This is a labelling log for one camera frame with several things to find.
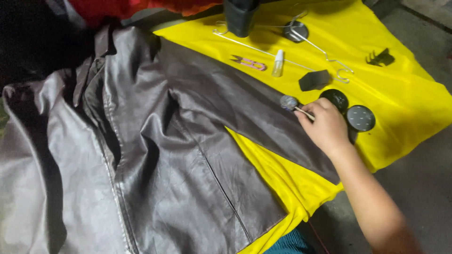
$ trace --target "yellow fabric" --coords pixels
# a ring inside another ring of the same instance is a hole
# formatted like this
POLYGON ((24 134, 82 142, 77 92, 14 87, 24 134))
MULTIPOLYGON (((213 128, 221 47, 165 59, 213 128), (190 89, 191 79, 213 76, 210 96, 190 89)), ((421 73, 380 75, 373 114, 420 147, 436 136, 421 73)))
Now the yellow fabric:
MULTIPOLYGON (((305 5, 286 0, 261 5, 256 24, 283 26, 293 16, 307 9, 299 19, 309 29, 309 40, 354 70, 341 72, 349 84, 332 81, 325 89, 338 89, 347 95, 349 105, 365 105, 375 114, 377 123, 369 132, 359 133, 356 147, 372 172, 388 166, 413 150, 420 142, 452 122, 452 97, 442 84, 416 62, 413 54, 380 23, 361 1, 342 0, 305 5), (386 67, 366 64, 365 56, 385 48, 395 57, 386 67)), ((223 15, 198 19, 156 31, 155 34, 237 68, 302 103, 316 100, 322 91, 301 92, 298 80, 308 70, 285 62, 282 77, 271 76, 274 57, 212 34, 223 15), (265 63, 268 70, 259 71, 231 61, 231 55, 265 63)), ((328 62, 324 55, 306 42, 295 44, 281 36, 282 28, 256 26, 249 37, 237 38, 247 45, 276 54, 283 49, 285 59, 317 71, 328 69, 334 76, 341 68, 328 62)), ((240 254, 262 253, 278 238, 293 230, 324 202, 342 190, 319 175, 296 165, 249 139, 229 130, 263 179, 279 196, 288 216, 240 254)))

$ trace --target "dark brown leather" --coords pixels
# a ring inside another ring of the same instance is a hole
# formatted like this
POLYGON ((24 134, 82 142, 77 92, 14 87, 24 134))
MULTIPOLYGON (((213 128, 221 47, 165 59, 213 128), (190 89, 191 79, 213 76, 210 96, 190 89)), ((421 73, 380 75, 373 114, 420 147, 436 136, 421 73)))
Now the dark brown leather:
POLYGON ((76 70, 8 85, 1 253, 233 254, 286 213, 225 126, 333 183, 281 94, 136 28, 76 70))

